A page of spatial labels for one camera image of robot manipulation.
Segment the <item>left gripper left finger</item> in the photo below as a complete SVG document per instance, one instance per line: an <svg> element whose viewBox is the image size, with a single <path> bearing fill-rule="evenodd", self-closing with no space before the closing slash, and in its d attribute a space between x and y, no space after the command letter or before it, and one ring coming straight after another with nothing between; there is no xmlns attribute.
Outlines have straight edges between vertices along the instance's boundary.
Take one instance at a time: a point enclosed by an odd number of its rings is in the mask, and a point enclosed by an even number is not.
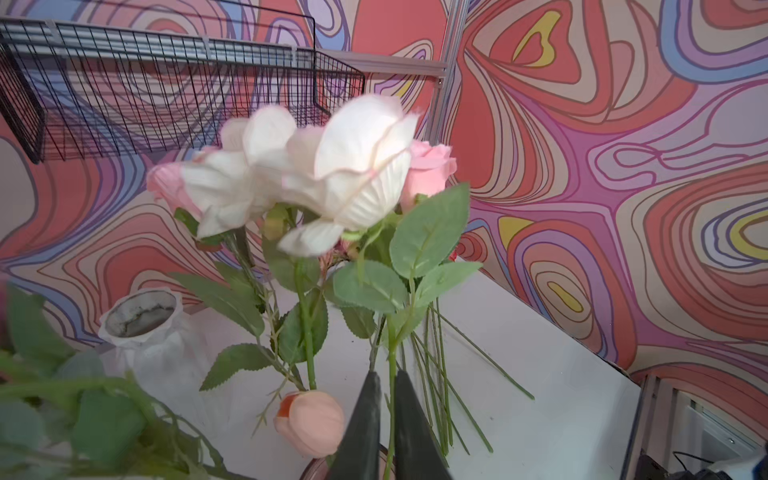
<svg viewBox="0 0 768 480"><path fill-rule="evenodd" d="M380 377L375 371L369 371L327 479L379 478L380 421Z"/></svg>

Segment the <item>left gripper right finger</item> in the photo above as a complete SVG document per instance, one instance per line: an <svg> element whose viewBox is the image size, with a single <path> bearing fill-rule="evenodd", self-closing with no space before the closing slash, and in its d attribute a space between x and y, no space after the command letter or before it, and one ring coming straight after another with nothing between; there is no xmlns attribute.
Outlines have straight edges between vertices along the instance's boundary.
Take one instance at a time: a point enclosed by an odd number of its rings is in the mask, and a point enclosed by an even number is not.
<svg viewBox="0 0 768 480"><path fill-rule="evenodd" d="M399 480L451 480L409 375L395 376L395 473Z"/></svg>

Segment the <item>peach tulip bud stem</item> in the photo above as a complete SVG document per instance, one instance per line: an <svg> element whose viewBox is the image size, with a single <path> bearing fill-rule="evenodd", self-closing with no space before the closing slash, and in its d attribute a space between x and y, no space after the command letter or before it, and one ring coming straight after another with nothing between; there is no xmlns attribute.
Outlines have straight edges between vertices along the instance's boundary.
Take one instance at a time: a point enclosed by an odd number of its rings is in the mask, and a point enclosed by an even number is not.
<svg viewBox="0 0 768 480"><path fill-rule="evenodd" d="M331 395L309 390L286 395L274 425L302 455L322 458L336 453L344 435L345 417Z"/></svg>

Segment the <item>light pink rose stem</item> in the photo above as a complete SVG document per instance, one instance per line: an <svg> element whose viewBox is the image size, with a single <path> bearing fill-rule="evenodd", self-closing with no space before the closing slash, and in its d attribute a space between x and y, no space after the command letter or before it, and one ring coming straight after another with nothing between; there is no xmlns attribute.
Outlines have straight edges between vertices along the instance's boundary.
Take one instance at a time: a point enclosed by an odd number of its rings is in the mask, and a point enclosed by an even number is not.
<svg viewBox="0 0 768 480"><path fill-rule="evenodd" d="M387 467L395 465L395 376L404 370L417 392L407 337L424 320L427 307L477 273L477 262L459 263L456 249L469 217L469 190L450 185L457 161L450 147L415 141L400 201L362 237L360 256L337 271L336 305L350 331L371 343L368 366L386 363L380 377L380 444Z"/></svg>

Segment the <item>cream white rose stem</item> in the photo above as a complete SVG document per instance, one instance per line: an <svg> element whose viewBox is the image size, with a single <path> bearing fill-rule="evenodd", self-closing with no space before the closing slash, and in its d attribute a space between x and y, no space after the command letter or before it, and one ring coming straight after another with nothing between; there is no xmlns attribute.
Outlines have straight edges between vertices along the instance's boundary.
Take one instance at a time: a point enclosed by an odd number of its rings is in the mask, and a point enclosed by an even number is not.
<svg viewBox="0 0 768 480"><path fill-rule="evenodd" d="M197 221L174 215L207 243L234 240L261 221L273 276L296 293L279 313L270 291L247 274L217 287L190 274L178 281L206 304L248 329L268 334L267 345L224 350L203 381L212 390L241 370L272 367L298 383L298 365L312 367L328 333L327 270L341 260L346 237L365 234L395 209L411 166L416 115L388 96L364 95L344 104L322 126L300 127L288 109L267 105L229 120L220 148L184 166L186 191L202 211Z"/></svg>

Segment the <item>pink grey glass vase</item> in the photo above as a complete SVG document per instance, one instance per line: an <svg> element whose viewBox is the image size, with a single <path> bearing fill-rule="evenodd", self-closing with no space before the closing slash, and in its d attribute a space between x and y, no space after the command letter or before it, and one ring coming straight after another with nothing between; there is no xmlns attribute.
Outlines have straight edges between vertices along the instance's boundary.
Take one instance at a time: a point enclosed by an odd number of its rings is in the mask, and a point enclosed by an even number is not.
<svg viewBox="0 0 768 480"><path fill-rule="evenodd" d="M378 453L378 479L395 479L396 471L395 465L391 464L387 467L387 447L380 444ZM323 458L313 459L309 462L306 468L300 475L300 480L325 480L329 477L330 472L333 470L333 464L336 460L337 454L329 455Z"/></svg>

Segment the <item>bunch of artificial flowers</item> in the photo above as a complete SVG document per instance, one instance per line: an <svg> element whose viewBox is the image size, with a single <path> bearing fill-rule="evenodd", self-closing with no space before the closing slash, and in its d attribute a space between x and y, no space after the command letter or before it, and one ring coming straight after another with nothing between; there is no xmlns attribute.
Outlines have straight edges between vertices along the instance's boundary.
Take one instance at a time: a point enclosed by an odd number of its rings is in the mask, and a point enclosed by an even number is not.
<svg viewBox="0 0 768 480"><path fill-rule="evenodd" d="M421 325L407 337L417 392L438 452L448 464L456 456L499 455L506 402L531 403L534 393L502 362L432 302Z"/></svg>

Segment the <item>white ribbed ceramic vase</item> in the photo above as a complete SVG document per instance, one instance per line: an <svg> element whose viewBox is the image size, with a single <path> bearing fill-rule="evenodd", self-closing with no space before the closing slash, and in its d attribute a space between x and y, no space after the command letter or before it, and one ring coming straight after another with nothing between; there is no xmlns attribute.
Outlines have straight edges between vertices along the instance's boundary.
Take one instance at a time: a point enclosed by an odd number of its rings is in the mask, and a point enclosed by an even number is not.
<svg viewBox="0 0 768 480"><path fill-rule="evenodd" d="M168 288L142 289L119 299L100 319L99 337L115 350L118 372L131 371L139 386L209 437L229 423L231 397L203 392L213 355Z"/></svg>

